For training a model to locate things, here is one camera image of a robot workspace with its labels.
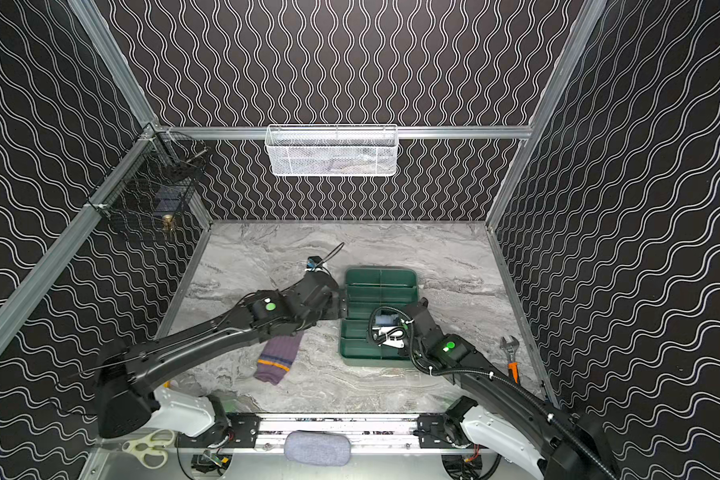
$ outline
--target black wire basket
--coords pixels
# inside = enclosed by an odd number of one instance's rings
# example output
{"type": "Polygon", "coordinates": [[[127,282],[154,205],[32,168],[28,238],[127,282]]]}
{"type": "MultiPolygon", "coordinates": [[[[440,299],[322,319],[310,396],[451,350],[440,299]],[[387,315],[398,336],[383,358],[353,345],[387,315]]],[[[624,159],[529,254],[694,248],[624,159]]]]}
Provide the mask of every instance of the black wire basket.
{"type": "Polygon", "coordinates": [[[184,134],[157,134],[102,205],[109,228],[131,241],[176,240],[206,166],[208,147],[184,134]]]}

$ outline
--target orange wrench handle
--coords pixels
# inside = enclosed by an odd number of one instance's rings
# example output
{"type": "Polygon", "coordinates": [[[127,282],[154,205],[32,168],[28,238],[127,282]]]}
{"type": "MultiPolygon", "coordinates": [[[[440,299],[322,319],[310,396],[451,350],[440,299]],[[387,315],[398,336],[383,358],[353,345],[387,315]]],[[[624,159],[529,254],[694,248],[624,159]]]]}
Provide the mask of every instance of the orange wrench handle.
{"type": "Polygon", "coordinates": [[[518,363],[512,362],[508,365],[509,376],[514,379],[514,382],[520,384],[520,373],[518,372],[518,363]]]}

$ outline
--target orange stripe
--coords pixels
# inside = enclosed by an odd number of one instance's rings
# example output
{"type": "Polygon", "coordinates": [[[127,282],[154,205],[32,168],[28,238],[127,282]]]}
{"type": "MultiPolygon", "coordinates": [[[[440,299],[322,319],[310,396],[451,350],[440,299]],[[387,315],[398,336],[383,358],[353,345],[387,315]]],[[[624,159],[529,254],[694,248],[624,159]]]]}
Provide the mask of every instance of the orange stripe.
{"type": "Polygon", "coordinates": [[[285,371],[287,371],[287,372],[290,372],[290,371],[291,371],[291,369],[289,369],[287,366],[285,366],[285,365],[280,365],[279,363],[268,362],[267,360],[261,360],[261,359],[259,359],[259,363],[263,363],[264,365],[276,366],[276,367],[278,367],[279,369],[283,369],[283,370],[285,370],[285,371]]]}

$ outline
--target blue object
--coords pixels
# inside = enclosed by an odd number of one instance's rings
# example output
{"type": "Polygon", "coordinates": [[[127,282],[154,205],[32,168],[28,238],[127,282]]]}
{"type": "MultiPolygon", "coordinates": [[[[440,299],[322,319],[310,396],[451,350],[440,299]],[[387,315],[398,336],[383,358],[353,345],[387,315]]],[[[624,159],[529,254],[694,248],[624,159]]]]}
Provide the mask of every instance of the blue object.
{"type": "Polygon", "coordinates": [[[396,326],[400,315],[393,313],[391,315],[376,314],[376,326],[396,326]]]}
{"type": "Polygon", "coordinates": [[[283,450],[288,460],[307,465],[341,467],[349,463],[349,440],[330,433],[291,432],[283,450]]]}

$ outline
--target black bracket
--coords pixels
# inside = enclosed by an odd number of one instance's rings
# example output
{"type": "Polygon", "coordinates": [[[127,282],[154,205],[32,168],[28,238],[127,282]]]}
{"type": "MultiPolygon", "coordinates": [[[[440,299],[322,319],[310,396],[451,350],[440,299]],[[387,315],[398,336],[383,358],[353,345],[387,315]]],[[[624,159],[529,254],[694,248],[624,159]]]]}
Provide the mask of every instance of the black bracket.
{"type": "Polygon", "coordinates": [[[261,418],[252,413],[227,413],[230,419],[232,440],[224,448],[253,448],[259,437],[261,418]]]}
{"type": "Polygon", "coordinates": [[[452,448],[445,439],[445,419],[442,415],[418,416],[416,430],[419,448],[452,448]]]}

